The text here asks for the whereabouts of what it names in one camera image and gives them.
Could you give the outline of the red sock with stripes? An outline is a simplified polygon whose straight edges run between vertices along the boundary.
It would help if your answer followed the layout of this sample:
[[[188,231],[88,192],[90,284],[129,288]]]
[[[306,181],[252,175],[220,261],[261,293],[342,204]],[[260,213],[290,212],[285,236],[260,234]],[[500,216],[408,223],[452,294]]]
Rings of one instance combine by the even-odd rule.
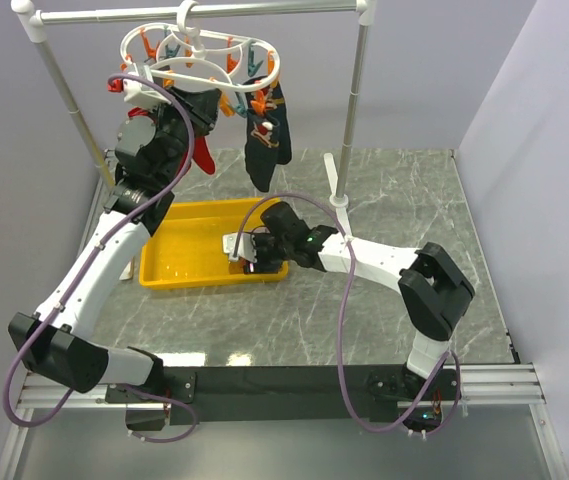
[[[195,139],[193,162],[207,175],[213,175],[216,171],[215,162],[211,156],[205,136]]]

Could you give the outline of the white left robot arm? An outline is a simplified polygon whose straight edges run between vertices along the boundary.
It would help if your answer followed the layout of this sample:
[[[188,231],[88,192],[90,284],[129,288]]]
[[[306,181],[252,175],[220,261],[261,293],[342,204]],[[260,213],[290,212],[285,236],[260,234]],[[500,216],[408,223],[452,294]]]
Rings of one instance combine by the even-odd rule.
[[[132,220],[127,214],[174,180],[187,151],[188,131],[172,105],[129,111],[114,149],[115,186],[93,239],[36,312],[18,313],[8,326],[29,371],[80,393],[99,384],[128,384],[137,399],[150,402],[165,392],[159,357],[99,346],[91,337],[124,267],[158,230],[174,196],[166,194]]]

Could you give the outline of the white clip hanger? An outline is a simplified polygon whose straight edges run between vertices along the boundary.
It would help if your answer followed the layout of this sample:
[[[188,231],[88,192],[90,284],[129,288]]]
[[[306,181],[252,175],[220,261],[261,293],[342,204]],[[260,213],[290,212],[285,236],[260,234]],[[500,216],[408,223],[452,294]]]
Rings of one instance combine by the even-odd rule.
[[[215,84],[227,91],[253,92],[280,83],[281,59],[265,40],[204,30],[188,19],[197,1],[183,1],[175,20],[142,24],[124,35],[119,53],[123,70],[134,65],[131,43],[142,42],[151,72],[166,69],[167,80],[189,81],[206,88]]]

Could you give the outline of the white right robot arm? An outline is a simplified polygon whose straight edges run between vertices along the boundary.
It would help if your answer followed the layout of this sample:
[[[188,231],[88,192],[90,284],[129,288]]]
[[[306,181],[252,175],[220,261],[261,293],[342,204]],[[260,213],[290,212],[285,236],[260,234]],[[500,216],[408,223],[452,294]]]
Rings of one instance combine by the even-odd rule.
[[[403,387],[413,398],[428,397],[438,386],[433,369],[475,297],[448,252],[433,242],[394,247],[352,237],[343,227],[309,227],[283,201],[267,207],[260,220],[261,231],[244,231],[243,220],[237,233],[224,237],[229,260],[243,260],[247,274],[272,273],[292,261],[320,272],[353,274],[398,293],[416,330]]]

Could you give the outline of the red penguin sock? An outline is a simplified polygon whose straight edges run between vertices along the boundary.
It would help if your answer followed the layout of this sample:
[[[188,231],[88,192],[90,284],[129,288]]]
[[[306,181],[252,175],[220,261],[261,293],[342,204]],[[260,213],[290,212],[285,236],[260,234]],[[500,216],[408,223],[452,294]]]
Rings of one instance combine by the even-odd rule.
[[[140,108],[140,107],[134,107],[128,111],[127,115],[128,115],[129,119],[132,119],[135,117],[149,117],[150,112],[148,110],[145,110],[145,109]]]

